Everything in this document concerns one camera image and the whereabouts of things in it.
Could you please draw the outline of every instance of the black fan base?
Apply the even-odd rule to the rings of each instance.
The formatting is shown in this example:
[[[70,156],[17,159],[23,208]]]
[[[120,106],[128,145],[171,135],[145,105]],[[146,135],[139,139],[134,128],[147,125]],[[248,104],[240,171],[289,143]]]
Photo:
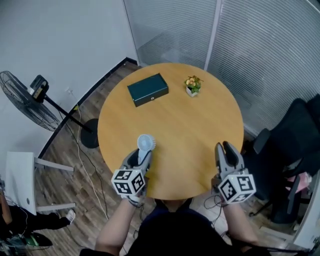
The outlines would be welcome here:
[[[99,147],[98,142],[98,121],[99,119],[94,118],[90,119],[84,125],[88,127],[92,133],[86,131],[85,129],[81,129],[80,140],[81,143],[88,149],[95,149]]]

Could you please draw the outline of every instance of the wooden floor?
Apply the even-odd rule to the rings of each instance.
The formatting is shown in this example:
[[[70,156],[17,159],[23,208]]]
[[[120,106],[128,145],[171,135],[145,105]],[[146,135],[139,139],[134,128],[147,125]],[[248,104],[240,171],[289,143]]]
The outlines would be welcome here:
[[[126,63],[114,72],[107,80],[105,80],[80,106],[81,120],[86,122],[92,118],[98,118],[100,109],[110,93],[110,91],[121,81],[125,76],[137,70],[138,67],[131,63]],[[74,116],[78,119],[80,116],[75,113]],[[77,137],[78,126],[68,121],[72,133]],[[107,204],[107,214],[111,216],[117,205],[120,202],[120,197],[115,193],[112,184],[112,173],[109,170],[107,164],[100,153],[99,148],[87,149],[81,145],[81,148],[89,155],[93,164],[96,166],[97,172],[102,177],[102,185],[104,190],[104,196]],[[83,153],[80,153],[84,167],[87,170],[93,184],[96,188],[98,197],[103,203],[103,196],[101,190],[101,183],[94,167],[88,161]],[[47,205],[52,203],[76,203],[76,219],[72,225],[60,230],[43,230],[42,234],[46,235],[53,242],[53,246],[46,250],[30,251],[32,255],[64,255],[64,256],[77,256],[82,249],[75,243],[73,238],[78,244],[88,248],[94,248],[97,235],[101,228],[106,223],[106,218],[101,210],[98,200],[93,192],[90,181],[86,175],[85,169],[82,166],[78,158],[78,148],[75,140],[73,139],[67,126],[61,129],[58,135],[53,140],[52,144],[46,151],[43,159],[49,160],[58,164],[74,167],[74,173],[59,171],[51,168],[39,169],[35,174],[35,187],[36,187],[36,201],[39,205]],[[214,205],[213,198],[209,199],[204,206],[204,200],[211,196],[211,192],[208,191],[194,198],[191,208],[206,216],[209,220],[215,220],[218,217],[220,209],[218,207],[212,209],[206,209]],[[144,210],[142,218],[145,218],[155,204],[152,199],[148,198],[144,204]],[[245,211],[250,212],[252,208],[257,208],[258,202],[251,200],[250,202],[243,204]],[[66,210],[60,211],[60,214],[64,216],[67,213]],[[263,215],[252,218],[250,220],[257,230],[261,240],[263,238],[264,245],[272,247],[286,248],[288,243],[281,239],[274,238],[259,231],[261,225],[267,226],[270,222]],[[135,240],[135,231],[139,229],[141,224],[140,211],[137,210],[134,218],[131,222],[129,234],[124,244],[124,249],[129,250],[131,244]],[[223,212],[221,216],[216,220],[216,230],[222,234],[227,230],[227,223]],[[125,251],[122,249],[121,255],[125,255]]]

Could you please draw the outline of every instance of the fan stand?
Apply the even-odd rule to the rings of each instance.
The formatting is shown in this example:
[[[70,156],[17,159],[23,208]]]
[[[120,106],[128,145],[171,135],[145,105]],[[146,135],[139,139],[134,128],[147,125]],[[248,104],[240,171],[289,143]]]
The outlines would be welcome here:
[[[55,103],[52,99],[50,99],[47,95],[44,96],[44,99],[52,105],[55,109],[60,111],[66,117],[70,118],[73,122],[75,122],[78,126],[80,126],[80,140],[81,143],[88,149],[95,149],[99,147],[98,142],[98,118],[93,118],[87,121],[85,124],[82,124],[77,119],[75,119],[71,114],[66,112],[63,108],[61,108],[57,103]]]

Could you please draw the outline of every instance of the window blinds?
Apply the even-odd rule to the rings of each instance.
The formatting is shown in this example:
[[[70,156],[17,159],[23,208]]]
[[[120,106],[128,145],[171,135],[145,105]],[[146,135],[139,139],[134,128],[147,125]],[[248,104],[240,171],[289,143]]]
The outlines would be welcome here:
[[[233,93],[245,127],[275,127],[295,98],[320,93],[319,4],[224,0],[208,72]]]
[[[204,68],[216,0],[125,0],[139,61]]]

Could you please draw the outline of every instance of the person's arm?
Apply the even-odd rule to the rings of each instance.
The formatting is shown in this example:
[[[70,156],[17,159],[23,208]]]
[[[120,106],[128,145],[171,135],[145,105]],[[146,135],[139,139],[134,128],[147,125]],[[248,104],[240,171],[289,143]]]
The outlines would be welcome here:
[[[231,238],[250,243],[252,245],[258,245],[258,237],[247,220],[245,212],[239,203],[227,204],[223,207],[223,212]],[[249,246],[240,246],[242,252],[246,252],[250,248],[251,247]]]
[[[4,195],[4,191],[1,188],[0,188],[0,203],[1,203],[3,220],[7,225],[9,225],[12,222],[12,216],[11,216],[9,205]]]
[[[112,217],[101,230],[95,244],[95,250],[118,256],[130,227],[136,207],[128,199],[122,199]]]

